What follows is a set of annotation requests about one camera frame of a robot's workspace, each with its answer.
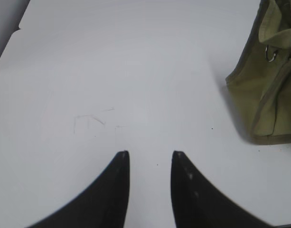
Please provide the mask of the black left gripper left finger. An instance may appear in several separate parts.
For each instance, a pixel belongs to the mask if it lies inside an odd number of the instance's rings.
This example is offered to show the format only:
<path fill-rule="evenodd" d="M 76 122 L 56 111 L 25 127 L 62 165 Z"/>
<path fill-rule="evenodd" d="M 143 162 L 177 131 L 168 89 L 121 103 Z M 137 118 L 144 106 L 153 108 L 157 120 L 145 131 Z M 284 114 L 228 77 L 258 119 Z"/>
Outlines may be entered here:
<path fill-rule="evenodd" d="M 75 199 L 33 228 L 122 228 L 130 192 L 130 157 L 118 152 Z"/>

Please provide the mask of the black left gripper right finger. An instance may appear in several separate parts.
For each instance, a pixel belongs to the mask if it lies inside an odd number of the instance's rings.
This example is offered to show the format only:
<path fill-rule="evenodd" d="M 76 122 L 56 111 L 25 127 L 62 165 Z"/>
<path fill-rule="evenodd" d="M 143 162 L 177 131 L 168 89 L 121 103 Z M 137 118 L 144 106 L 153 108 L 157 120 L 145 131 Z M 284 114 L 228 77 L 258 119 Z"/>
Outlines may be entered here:
<path fill-rule="evenodd" d="M 220 192 L 180 151 L 172 155 L 171 202 L 178 228 L 270 227 Z"/>

